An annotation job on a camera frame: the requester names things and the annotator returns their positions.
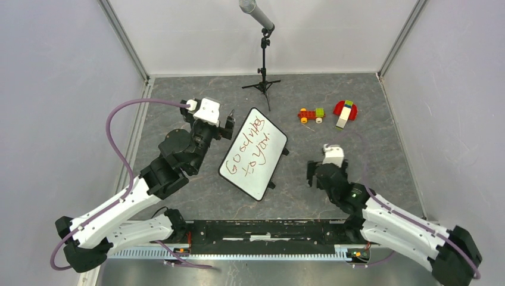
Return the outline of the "white whiteboard with red writing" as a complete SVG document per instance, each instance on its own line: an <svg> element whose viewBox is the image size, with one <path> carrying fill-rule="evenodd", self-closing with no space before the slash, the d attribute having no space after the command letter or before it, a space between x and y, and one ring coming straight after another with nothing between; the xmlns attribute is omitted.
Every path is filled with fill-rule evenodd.
<svg viewBox="0 0 505 286"><path fill-rule="evenodd" d="M259 109L251 108L237 131L218 174L255 201L275 188L273 174L287 156L288 137Z"/></svg>

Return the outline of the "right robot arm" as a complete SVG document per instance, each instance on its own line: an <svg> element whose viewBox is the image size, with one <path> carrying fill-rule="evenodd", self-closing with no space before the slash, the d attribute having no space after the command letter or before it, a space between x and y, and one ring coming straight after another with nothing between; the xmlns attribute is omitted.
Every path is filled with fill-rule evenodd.
<svg viewBox="0 0 505 286"><path fill-rule="evenodd" d="M373 189L350 182L347 165L309 161L307 182L349 215L344 226L349 242L387 247L420 264L441 285L470 285L480 278L482 254L467 229L446 228L395 206Z"/></svg>

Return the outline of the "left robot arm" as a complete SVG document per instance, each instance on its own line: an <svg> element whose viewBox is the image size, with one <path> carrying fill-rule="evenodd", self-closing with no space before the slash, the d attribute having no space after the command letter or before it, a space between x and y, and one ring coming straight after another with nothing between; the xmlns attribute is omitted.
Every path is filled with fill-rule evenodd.
<svg viewBox="0 0 505 286"><path fill-rule="evenodd" d="M170 131L158 146L160 155L134 178L133 185L81 217L63 216L56 229L64 241L68 267L77 273L90 271L125 249L156 241L179 243L188 227L180 211L168 209L154 218L127 223L133 215L183 188L197 175L212 140L231 139L235 119L212 125L188 111L183 117L190 130Z"/></svg>

